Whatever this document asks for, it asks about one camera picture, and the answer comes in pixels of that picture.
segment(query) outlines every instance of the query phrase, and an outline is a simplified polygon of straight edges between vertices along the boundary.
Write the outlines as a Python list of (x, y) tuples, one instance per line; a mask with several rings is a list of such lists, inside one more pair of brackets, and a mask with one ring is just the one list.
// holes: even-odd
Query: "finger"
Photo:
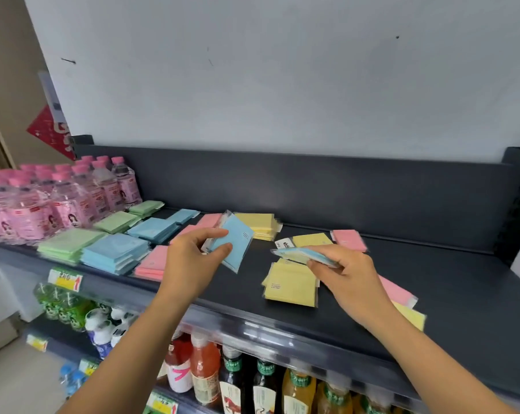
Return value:
[(342, 280), (340, 274), (336, 273), (335, 271), (332, 271), (331, 268), (327, 267), (325, 264), (315, 262), (314, 260), (308, 261), (308, 267), (316, 276), (316, 278), (325, 283), (325, 285), (331, 291), (336, 290), (338, 288), (338, 285)]
[(219, 265), (225, 257), (233, 250), (233, 244), (228, 242), (220, 245), (214, 251), (212, 251), (206, 258), (212, 260), (216, 265)]
[(183, 234), (182, 237), (191, 240), (195, 244), (200, 244), (205, 242), (207, 238), (225, 237), (228, 233), (228, 230), (222, 228), (201, 228)]
[(337, 244), (331, 244), (326, 246), (308, 246), (310, 250), (317, 251), (323, 254), (325, 257), (336, 261), (341, 266), (346, 267), (356, 261), (361, 251), (350, 250), (349, 248), (339, 246)]

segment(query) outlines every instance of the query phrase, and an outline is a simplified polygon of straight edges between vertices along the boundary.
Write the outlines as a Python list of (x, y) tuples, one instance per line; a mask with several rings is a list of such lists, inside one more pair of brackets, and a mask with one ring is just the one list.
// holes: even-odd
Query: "yellow price tag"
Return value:
[(47, 281), (55, 286), (63, 287), (74, 292), (80, 291), (83, 276), (68, 269), (53, 267), (49, 271)]
[(45, 352), (45, 350), (47, 349), (47, 340), (33, 336), (32, 334), (28, 334), (26, 336), (26, 343), (41, 352)]
[(80, 361), (79, 370), (80, 372), (84, 372), (85, 375), (91, 376), (91, 374), (95, 372), (98, 367), (99, 365), (97, 363), (82, 359)]
[(178, 410), (177, 402), (157, 392), (151, 393), (147, 406), (162, 414), (176, 414)]

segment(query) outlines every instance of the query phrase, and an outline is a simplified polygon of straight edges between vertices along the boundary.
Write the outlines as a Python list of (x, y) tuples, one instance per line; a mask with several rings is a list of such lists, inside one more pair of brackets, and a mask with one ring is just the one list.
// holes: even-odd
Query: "hand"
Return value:
[(233, 249), (231, 243), (216, 248), (203, 255), (200, 251), (207, 238), (226, 236), (228, 230), (217, 228), (196, 229), (174, 239), (168, 246), (164, 277), (157, 296), (166, 301), (174, 295), (190, 304), (208, 286), (222, 260)]
[(336, 244), (311, 246), (311, 250), (338, 262), (343, 268), (332, 269), (310, 260), (308, 267), (329, 288), (340, 307), (369, 331), (384, 324), (397, 312), (379, 280), (373, 260), (359, 251)]

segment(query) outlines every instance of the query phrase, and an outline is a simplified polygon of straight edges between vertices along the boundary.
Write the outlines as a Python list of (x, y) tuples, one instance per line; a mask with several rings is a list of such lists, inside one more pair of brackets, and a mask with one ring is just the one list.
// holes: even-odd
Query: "dark bottle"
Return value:
[(277, 397), (277, 379), (275, 378), (275, 365), (258, 359), (256, 364), (258, 371), (254, 376), (254, 412), (256, 414), (273, 414), (275, 412), (275, 399)]
[(220, 389), (224, 414), (245, 412), (243, 354), (223, 346), (223, 364), (220, 369)]

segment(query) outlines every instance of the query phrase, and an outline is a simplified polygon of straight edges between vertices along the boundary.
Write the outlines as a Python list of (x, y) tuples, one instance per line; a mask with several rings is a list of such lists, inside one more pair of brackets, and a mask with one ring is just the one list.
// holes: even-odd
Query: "red poster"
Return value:
[(76, 159), (70, 144), (70, 131), (67, 124), (55, 123), (48, 105), (45, 105), (26, 131), (71, 160)]

